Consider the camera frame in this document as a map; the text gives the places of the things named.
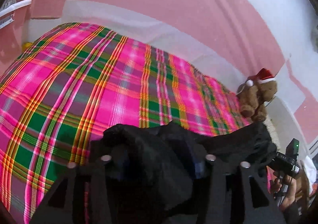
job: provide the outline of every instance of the teddy bear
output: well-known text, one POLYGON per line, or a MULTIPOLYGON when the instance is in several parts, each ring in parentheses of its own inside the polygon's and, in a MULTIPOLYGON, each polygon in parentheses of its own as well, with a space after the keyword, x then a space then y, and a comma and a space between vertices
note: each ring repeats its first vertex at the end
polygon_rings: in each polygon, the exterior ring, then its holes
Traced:
POLYGON ((264 102, 270 102, 277 92, 277 82, 271 72, 261 69, 255 76, 249 77, 239 90, 240 113, 254 122, 265 121, 267 111, 264 102))

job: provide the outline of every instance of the mattress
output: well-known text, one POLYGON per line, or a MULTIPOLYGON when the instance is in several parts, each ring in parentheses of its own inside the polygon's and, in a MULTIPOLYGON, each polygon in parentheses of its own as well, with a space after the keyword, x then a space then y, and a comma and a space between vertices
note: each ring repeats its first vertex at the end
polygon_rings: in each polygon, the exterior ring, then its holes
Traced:
POLYGON ((170 121, 209 136, 249 124, 235 94, 186 61, 102 26, 60 25, 0 78, 1 201, 28 223, 59 173, 85 164, 104 130, 170 121))

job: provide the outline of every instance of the screw head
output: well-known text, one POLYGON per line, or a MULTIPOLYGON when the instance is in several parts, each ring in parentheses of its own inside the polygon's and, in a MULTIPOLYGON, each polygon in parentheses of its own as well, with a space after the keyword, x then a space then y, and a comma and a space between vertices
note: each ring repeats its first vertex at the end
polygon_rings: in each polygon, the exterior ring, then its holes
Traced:
POLYGON ((212 155, 212 154, 206 155, 206 160, 208 160, 208 161, 215 161, 216 159, 217 159, 217 157, 212 155))
POLYGON ((67 164, 67 168, 75 168, 76 167, 76 163, 75 162, 69 162, 67 164))
POLYGON ((242 161, 241 162, 241 167, 244 167, 244 168, 250 168, 251 164, 247 161, 242 161))
POLYGON ((112 160, 112 156, 110 156, 110 155, 101 156, 101 160, 105 161, 105 162, 110 161, 110 160, 112 160))

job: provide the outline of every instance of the cable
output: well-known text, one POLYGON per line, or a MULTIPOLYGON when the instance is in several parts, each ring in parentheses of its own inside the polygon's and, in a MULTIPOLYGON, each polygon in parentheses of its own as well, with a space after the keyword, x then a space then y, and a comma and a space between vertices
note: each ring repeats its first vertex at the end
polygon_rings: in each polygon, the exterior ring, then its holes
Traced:
MULTIPOLYGON (((293 171, 295 170, 295 167, 296 167, 296 161, 294 160, 294 165, 293 165, 293 168, 292 168, 293 171)), ((291 176, 291 179, 290 179, 290 182, 289 182, 289 185, 288 185, 288 189, 289 189, 290 185, 292 184, 292 180, 293 180, 293 177, 291 176)), ((279 204, 279 206, 281 206, 281 205, 283 204, 285 198, 286 198, 286 195, 284 196, 284 199, 282 199, 282 201, 281 201, 281 203, 279 204)))

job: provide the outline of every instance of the hand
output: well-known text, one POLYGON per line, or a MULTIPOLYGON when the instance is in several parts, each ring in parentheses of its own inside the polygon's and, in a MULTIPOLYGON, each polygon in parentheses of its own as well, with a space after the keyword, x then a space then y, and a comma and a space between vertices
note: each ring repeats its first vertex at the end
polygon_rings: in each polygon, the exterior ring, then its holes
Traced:
MULTIPOLYGON (((279 173, 274 172, 274 176, 279 176, 279 173)), ((288 206, 290 206, 295 201, 295 194, 296 194, 296 180, 290 176, 284 176, 283 184, 289 185, 285 198, 282 204, 279 206, 281 211, 284 211, 288 206)), ((282 184, 280 183, 279 178, 276 178, 275 181, 271 184, 271 193, 279 192, 282 184)))

